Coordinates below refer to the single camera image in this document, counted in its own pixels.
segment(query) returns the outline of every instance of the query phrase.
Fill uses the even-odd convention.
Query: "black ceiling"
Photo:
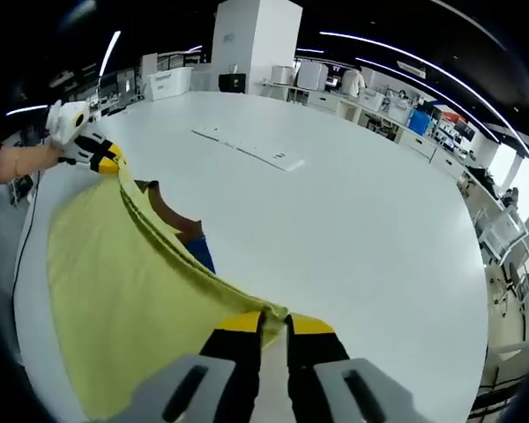
[[[303,7],[298,46],[320,48],[321,57],[356,63],[360,56],[397,68],[403,55],[360,41],[320,35],[348,33],[410,51],[464,80],[518,130],[529,135],[529,0],[518,8],[491,0],[446,0],[475,19],[502,44],[459,15],[430,0],[381,2],[294,0]],[[0,6],[0,75],[4,108],[51,101],[48,89],[60,71],[101,63],[115,30],[122,30],[107,71],[131,66],[147,53],[204,44],[211,53],[214,13],[220,0],[35,0]],[[82,10],[82,16],[74,11]],[[425,81],[471,109],[484,122],[501,124],[470,93],[427,68]]]

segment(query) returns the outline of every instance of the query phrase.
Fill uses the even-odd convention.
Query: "yellow cloth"
[[[124,409],[133,390],[186,353],[199,353],[232,314],[265,310],[264,343],[285,308],[213,275],[176,239],[120,164],[118,177],[57,211],[48,237],[56,333],[73,389],[90,419]]]

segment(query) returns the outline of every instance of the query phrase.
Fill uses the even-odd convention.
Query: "white table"
[[[191,132],[200,125],[306,164],[282,172]],[[137,179],[159,180],[169,205],[203,220],[221,277],[325,320],[351,357],[410,390],[430,421],[466,421],[486,353],[487,295],[472,222],[447,175],[336,116],[243,94],[142,102],[101,126]],[[45,174],[15,296],[22,359],[65,421],[80,411],[58,374],[40,260],[48,210],[90,183],[82,178],[62,167]]]

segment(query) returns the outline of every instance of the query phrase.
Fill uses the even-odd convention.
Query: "desk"
[[[282,172],[191,132],[200,125],[281,147],[305,165]],[[136,178],[159,180],[173,209],[204,221],[221,277],[325,320],[351,357],[410,390],[428,420],[466,421],[486,354],[486,280],[472,221],[445,174],[338,117],[251,95],[142,102],[101,126]],[[45,209],[90,183],[83,178],[66,167],[45,173],[15,293],[32,385],[59,419],[75,422],[44,278]]]

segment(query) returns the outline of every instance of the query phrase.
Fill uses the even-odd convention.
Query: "ceiling light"
[[[307,51],[309,53],[319,53],[319,54],[323,54],[324,53],[323,50],[314,50],[313,48],[297,48],[296,50],[297,51]]]
[[[31,110],[38,110],[40,108],[48,108],[48,105],[43,104],[41,106],[31,106],[30,108],[19,108],[17,110],[12,110],[11,112],[6,113],[6,116],[15,115],[17,113],[22,113],[22,112],[29,112]]]
[[[121,31],[115,31],[114,35],[112,35],[112,40],[108,44],[108,50],[106,50],[106,55],[104,55],[102,67],[100,68],[100,78],[102,78],[102,76],[104,75],[104,70],[106,69],[106,64],[108,63],[109,55],[112,54],[112,50],[114,49],[115,43],[117,42],[117,39],[120,37],[121,33]]]
[[[420,62],[425,63],[427,66],[432,67],[436,71],[439,71],[439,72],[443,73],[444,75],[446,75],[447,77],[449,77],[450,79],[455,81],[457,84],[463,86],[474,97],[476,97],[478,100],[480,100],[484,104],[484,106],[486,106],[488,108],[488,110],[491,111],[500,121],[502,121],[503,124],[508,128],[508,130],[510,130],[510,132],[513,134],[515,139],[517,139],[517,141],[521,144],[521,146],[524,148],[525,152],[529,156],[529,149],[527,148],[527,145],[525,144],[523,139],[519,136],[518,132],[507,121],[507,119],[505,117],[503,117],[502,114],[500,112],[498,112],[494,108],[494,106],[492,106],[484,97],[482,97],[480,94],[478,94],[473,88],[468,86],[466,83],[464,83],[463,81],[461,81],[460,79],[458,79],[454,75],[450,74],[445,69],[437,66],[436,64],[434,64],[434,63],[432,63],[432,62],[430,62],[428,60],[425,60],[425,59],[423,59],[423,58],[421,58],[419,56],[416,56],[413,53],[409,53],[409,52],[407,52],[405,50],[402,50],[401,48],[397,48],[397,47],[393,47],[393,46],[388,45],[388,44],[384,44],[383,42],[380,42],[380,41],[374,41],[374,40],[370,40],[368,38],[356,37],[354,35],[347,35],[347,34],[344,34],[344,33],[328,33],[328,32],[321,31],[320,34],[322,34],[322,35],[331,35],[331,36],[341,37],[341,38],[348,38],[348,39],[357,40],[357,41],[364,41],[364,42],[368,42],[370,44],[375,44],[375,45],[380,46],[380,47],[388,48],[390,50],[397,51],[397,52],[399,52],[399,53],[401,53],[403,55],[412,57],[413,59],[419,60]]]
[[[186,50],[186,53],[194,53],[196,50],[200,50],[203,46],[196,46],[191,48],[190,50]]]
[[[421,85],[421,86],[424,86],[426,88],[428,88],[429,90],[431,90],[433,93],[437,93],[439,94],[441,97],[443,97],[444,99],[446,99],[447,101],[450,102],[450,104],[452,104],[453,106],[456,106],[459,110],[462,110],[463,113],[465,115],[467,115],[471,120],[475,121],[476,123],[478,123],[498,144],[501,144],[500,143],[500,140],[495,136],[495,134],[482,122],[480,122],[478,119],[476,119],[472,113],[470,113],[468,110],[466,110],[465,108],[463,108],[462,106],[460,106],[456,101],[452,100],[451,98],[449,98],[448,96],[446,96],[445,94],[441,93],[440,91],[437,91],[435,88],[433,88],[432,86],[430,85],[427,85],[425,84],[424,82],[421,82],[419,79],[415,79],[415,78],[412,78],[410,77],[409,75],[405,74],[404,72],[400,72],[399,70],[395,70],[395,69],[392,69],[392,68],[389,68],[388,66],[384,66],[383,64],[380,64],[380,63],[376,63],[376,62],[372,62],[370,60],[366,60],[366,59],[361,59],[360,57],[356,57],[355,58],[356,60],[360,60],[361,62],[365,62],[365,63],[370,63],[370,64],[374,64],[375,66],[378,66],[379,68],[382,68],[382,69],[386,69],[387,71],[390,71],[390,72],[394,72],[394,73],[397,73],[398,75],[401,75],[402,77],[404,78],[408,78],[408,79],[411,79],[413,82],[416,82],[417,84]]]

